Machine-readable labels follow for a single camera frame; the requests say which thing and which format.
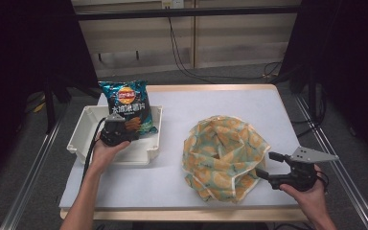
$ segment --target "white basket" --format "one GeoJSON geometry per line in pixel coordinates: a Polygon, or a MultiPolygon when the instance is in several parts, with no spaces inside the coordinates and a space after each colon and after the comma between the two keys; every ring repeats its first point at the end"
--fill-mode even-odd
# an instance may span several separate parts
{"type": "MultiPolygon", "coordinates": [[[[158,133],[141,135],[139,140],[132,141],[124,150],[116,154],[112,164],[147,165],[159,153],[159,140],[161,132],[162,106],[151,106],[153,125],[158,133]]],[[[86,154],[92,141],[98,122],[109,115],[108,106],[86,106],[80,115],[79,122],[74,129],[73,136],[67,145],[67,150],[75,153],[82,164],[85,164],[86,154]]]]}

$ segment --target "hand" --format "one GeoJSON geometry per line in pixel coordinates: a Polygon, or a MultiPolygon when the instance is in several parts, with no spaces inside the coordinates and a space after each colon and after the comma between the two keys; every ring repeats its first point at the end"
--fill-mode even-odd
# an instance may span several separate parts
{"type": "Polygon", "coordinates": [[[129,146],[130,142],[124,141],[115,147],[109,147],[101,139],[99,139],[99,135],[97,136],[97,139],[97,143],[93,149],[92,162],[88,170],[102,174],[113,161],[115,155],[119,151],[124,150],[127,146],[129,146]]]}
{"type": "Polygon", "coordinates": [[[313,187],[305,192],[299,192],[288,184],[280,185],[280,189],[297,200],[301,210],[316,229],[336,229],[328,214],[324,185],[320,180],[316,180],[313,187]]]}

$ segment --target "cloth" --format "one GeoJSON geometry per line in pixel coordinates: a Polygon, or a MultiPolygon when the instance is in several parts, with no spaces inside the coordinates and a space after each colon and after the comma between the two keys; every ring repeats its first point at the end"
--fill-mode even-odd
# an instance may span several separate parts
{"type": "Polygon", "coordinates": [[[184,141],[185,180],[204,201],[239,202],[259,180],[255,168],[265,169],[269,149],[252,125],[213,116],[198,122],[184,141]]]}

